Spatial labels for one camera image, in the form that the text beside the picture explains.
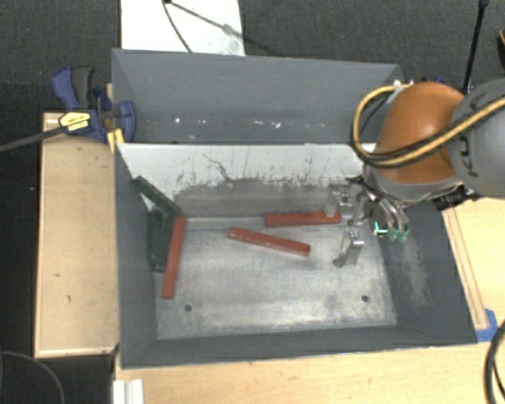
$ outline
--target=blue clamp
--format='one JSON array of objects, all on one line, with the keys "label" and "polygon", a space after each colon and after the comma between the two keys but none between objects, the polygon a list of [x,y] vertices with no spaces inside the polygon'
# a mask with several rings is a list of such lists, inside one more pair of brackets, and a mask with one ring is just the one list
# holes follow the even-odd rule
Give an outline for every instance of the blue clamp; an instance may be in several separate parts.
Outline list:
[{"label": "blue clamp", "polygon": [[[90,81],[93,69],[91,67],[74,68],[65,66],[52,75],[52,87],[55,95],[64,103],[67,111],[81,109],[90,115],[88,125],[81,130],[69,131],[68,135],[81,135],[105,143],[107,130],[104,127],[106,119],[114,122],[121,120],[124,139],[131,142],[135,136],[136,114],[132,102],[120,102],[116,110],[112,110],[112,102],[100,88],[91,90]],[[97,109],[90,108],[90,96],[97,100]]]}]

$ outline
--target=gray bin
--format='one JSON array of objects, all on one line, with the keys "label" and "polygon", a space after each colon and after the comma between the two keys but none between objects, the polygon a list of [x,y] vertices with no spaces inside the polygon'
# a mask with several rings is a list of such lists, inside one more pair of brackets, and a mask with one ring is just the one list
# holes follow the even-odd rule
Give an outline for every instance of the gray bin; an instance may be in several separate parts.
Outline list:
[{"label": "gray bin", "polygon": [[[343,268],[332,259],[349,217],[263,226],[268,212],[322,210],[331,185],[360,174],[348,147],[353,112],[401,78],[397,66],[127,50],[112,63],[114,101],[132,100],[139,119],[114,168],[124,368],[476,341],[432,204],[408,211],[404,244],[361,226],[364,249]],[[146,261],[150,203],[137,176],[188,217],[173,300],[160,297],[162,274]],[[311,254],[230,241],[231,226],[309,242]]]}]

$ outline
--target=scratched metal surface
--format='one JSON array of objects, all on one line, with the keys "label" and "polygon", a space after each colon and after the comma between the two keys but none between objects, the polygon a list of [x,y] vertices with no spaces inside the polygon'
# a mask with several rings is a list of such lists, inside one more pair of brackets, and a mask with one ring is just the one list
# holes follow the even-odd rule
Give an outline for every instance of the scratched metal surface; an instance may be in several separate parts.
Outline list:
[{"label": "scratched metal surface", "polygon": [[[329,187],[360,174],[351,148],[337,146],[122,145],[142,175],[188,216],[173,300],[159,295],[159,339],[396,323],[380,247],[367,225],[357,265],[335,268],[343,223],[267,229],[268,212],[323,210]],[[311,244],[303,258],[228,239],[232,226]]]},{"label": "scratched metal surface", "polygon": [[200,230],[192,220],[173,300],[159,297],[162,274],[154,275],[160,339],[395,324],[380,249],[366,228],[358,263],[335,268],[343,226],[267,230],[261,218],[240,220],[310,243],[304,258],[229,240],[235,221],[214,219],[212,230]]}]

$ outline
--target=wooden board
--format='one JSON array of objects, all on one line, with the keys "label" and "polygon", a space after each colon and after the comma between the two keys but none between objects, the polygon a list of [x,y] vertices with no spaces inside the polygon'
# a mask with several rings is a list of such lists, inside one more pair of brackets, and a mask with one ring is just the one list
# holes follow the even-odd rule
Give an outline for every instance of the wooden board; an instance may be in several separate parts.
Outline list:
[{"label": "wooden board", "polygon": [[[58,114],[44,116],[44,129]],[[107,354],[118,342],[111,154],[80,136],[45,141],[34,355]]]}]

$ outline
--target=red block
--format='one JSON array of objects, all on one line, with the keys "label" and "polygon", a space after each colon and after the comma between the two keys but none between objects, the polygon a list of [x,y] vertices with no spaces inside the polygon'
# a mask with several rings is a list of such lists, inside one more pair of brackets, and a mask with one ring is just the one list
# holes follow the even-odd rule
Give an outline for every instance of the red block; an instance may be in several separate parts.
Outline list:
[{"label": "red block", "polygon": [[185,233],[185,215],[181,215],[174,221],[172,239],[168,249],[167,269],[162,282],[161,296],[167,300],[174,297],[176,278],[178,277],[179,256],[182,252],[183,235]]},{"label": "red block", "polygon": [[336,225],[343,220],[338,212],[333,217],[328,217],[325,212],[298,212],[291,214],[266,214],[263,218],[267,227],[282,226],[310,226],[310,225]]},{"label": "red block", "polygon": [[247,244],[254,244],[256,246],[272,248],[273,250],[299,254],[301,256],[308,256],[311,252],[311,246],[304,242],[272,237],[265,233],[249,231],[241,227],[232,227],[228,233],[228,237],[239,242],[246,242]]}]

